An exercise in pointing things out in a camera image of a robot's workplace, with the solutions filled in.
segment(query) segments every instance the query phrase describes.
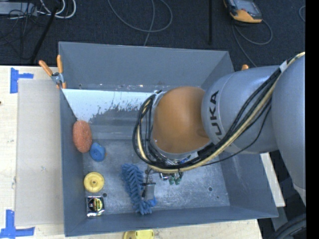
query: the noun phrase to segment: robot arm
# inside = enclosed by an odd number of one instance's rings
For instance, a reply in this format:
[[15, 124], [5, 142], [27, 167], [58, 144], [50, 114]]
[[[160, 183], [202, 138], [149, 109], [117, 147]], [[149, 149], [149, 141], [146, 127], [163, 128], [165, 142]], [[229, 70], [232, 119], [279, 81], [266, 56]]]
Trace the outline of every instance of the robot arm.
[[[304, 78], [301, 53], [280, 67], [226, 75], [205, 92], [180, 87], [157, 100], [154, 95], [141, 107], [133, 133], [136, 153], [153, 170], [174, 174], [207, 165], [225, 150], [279, 150], [296, 189], [305, 193]], [[143, 145], [142, 120], [152, 109]]]

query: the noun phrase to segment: blue brush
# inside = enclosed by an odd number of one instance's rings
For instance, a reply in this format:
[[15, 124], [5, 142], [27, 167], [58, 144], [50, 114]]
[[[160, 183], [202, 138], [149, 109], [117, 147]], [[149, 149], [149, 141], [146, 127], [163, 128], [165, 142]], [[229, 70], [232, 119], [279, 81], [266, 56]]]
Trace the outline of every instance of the blue brush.
[[143, 172], [134, 164], [122, 165], [122, 180], [125, 182], [125, 190], [131, 197], [133, 209], [136, 213], [140, 212], [142, 215], [152, 213], [152, 207], [156, 205], [157, 201], [154, 197], [152, 200], [143, 200]]

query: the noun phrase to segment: blue sponge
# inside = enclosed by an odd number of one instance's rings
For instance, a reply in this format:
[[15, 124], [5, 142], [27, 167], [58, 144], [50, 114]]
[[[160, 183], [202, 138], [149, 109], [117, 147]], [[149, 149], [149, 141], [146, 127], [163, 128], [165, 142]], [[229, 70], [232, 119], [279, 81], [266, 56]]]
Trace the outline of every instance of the blue sponge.
[[138, 166], [134, 164], [122, 165], [122, 179], [125, 183], [125, 190], [131, 197], [135, 212], [142, 215], [152, 213], [152, 207], [156, 205], [157, 200], [155, 197], [147, 201], [142, 199], [144, 176]]
[[90, 148], [91, 157], [97, 161], [101, 162], [105, 158], [105, 147], [99, 145], [98, 143], [93, 143]]

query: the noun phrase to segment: gray plastic tray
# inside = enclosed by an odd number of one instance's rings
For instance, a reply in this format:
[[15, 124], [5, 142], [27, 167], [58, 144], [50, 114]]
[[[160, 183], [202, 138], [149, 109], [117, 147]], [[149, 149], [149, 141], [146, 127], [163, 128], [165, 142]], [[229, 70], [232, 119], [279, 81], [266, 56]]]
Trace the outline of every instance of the gray plastic tray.
[[[233, 72], [227, 51], [60, 42], [59, 54], [68, 89], [152, 92], [196, 86], [205, 90]], [[73, 144], [77, 118], [62, 91], [60, 104], [67, 237], [278, 216], [261, 158], [251, 154], [185, 172], [180, 185], [169, 185], [154, 174], [158, 203], [152, 214], [136, 214], [120, 173], [126, 162], [136, 163], [142, 171], [147, 167], [132, 146], [137, 109], [108, 109], [90, 121], [93, 141], [105, 146], [108, 154], [104, 161], [95, 162]], [[103, 189], [95, 195], [107, 196], [104, 215], [88, 218], [86, 196], [92, 194], [85, 191], [83, 179], [92, 171], [105, 178]]]

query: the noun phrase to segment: green connector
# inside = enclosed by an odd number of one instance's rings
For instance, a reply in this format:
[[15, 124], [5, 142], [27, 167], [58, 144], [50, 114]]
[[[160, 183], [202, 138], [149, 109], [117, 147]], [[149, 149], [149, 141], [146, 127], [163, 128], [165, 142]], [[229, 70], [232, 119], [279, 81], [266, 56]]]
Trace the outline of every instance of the green connector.
[[176, 179], [175, 179], [175, 184], [178, 185], [178, 184], [180, 183], [180, 181], [181, 181], [181, 178], [179, 178], [179, 177], [176, 178]]
[[175, 176], [174, 176], [174, 175], [171, 175], [171, 176], [169, 177], [168, 181], [169, 181], [169, 184], [170, 184], [170, 185], [173, 185], [173, 184], [174, 184], [174, 181], [175, 181]]

